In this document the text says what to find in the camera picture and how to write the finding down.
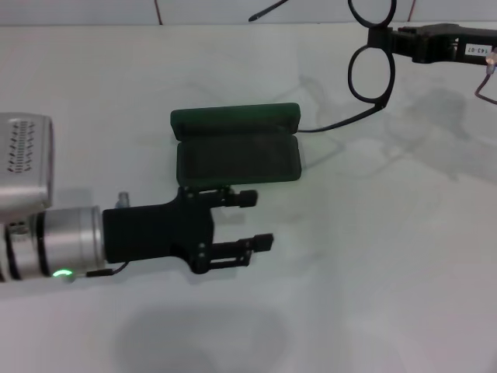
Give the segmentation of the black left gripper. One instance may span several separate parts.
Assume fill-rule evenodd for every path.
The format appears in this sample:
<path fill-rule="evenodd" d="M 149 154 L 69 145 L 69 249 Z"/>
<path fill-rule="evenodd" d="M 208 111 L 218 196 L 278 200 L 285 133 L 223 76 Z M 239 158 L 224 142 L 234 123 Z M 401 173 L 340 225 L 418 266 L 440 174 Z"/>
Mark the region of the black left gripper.
<path fill-rule="evenodd" d="M 166 204 L 103 211 L 103 245 L 108 263 L 127 263 L 173 256 L 195 274 L 247 267 L 254 253 L 269 252 L 273 234 L 214 243 L 214 207 L 254 207 L 256 190 L 231 186 L 178 189 Z"/>

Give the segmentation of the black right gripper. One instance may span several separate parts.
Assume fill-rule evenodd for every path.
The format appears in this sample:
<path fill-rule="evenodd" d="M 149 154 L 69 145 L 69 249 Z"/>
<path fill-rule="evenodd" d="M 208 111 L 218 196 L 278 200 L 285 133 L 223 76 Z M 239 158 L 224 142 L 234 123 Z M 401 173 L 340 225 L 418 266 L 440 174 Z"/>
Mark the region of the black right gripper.
<path fill-rule="evenodd" d="M 412 58 L 420 64 L 457 62 L 486 64 L 496 47 L 496 31 L 440 23 L 420 26 L 369 28 L 367 46 Z"/>

